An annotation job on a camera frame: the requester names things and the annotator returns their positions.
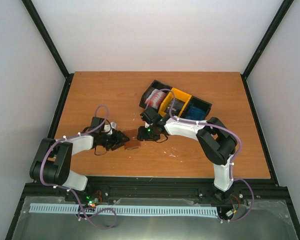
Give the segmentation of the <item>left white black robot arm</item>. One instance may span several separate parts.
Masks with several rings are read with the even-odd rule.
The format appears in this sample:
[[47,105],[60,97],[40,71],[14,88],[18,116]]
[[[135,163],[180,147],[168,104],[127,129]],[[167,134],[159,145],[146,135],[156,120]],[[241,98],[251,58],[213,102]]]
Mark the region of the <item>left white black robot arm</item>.
[[61,139],[44,138],[36,152],[29,170],[29,176],[45,186],[61,186],[76,190],[82,201],[93,198],[94,188],[88,185],[88,178],[71,170],[72,156],[101,146],[107,152],[114,151],[130,138],[116,129],[117,124],[94,116],[90,126],[72,137]]

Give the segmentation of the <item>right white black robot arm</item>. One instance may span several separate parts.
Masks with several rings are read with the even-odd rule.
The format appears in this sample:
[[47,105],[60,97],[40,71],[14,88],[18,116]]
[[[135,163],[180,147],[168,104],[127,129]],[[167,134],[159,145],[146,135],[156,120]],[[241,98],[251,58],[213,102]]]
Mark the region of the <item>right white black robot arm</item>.
[[219,118],[190,120],[160,114],[150,117],[145,113],[140,117],[145,125],[138,129],[139,141],[156,142],[160,139],[160,135],[181,136],[198,141],[206,158],[213,164],[214,187],[224,194],[230,193],[234,183],[233,159],[240,140]]

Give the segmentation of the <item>brown leather card holder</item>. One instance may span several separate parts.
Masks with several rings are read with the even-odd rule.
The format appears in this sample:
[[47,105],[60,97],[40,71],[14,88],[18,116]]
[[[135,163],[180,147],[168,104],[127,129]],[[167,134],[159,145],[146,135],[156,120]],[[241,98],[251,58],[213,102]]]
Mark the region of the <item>brown leather card holder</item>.
[[138,140],[138,130],[131,129],[123,131],[123,134],[129,138],[129,141],[124,143],[125,150],[134,150],[138,149],[141,146],[140,141]]

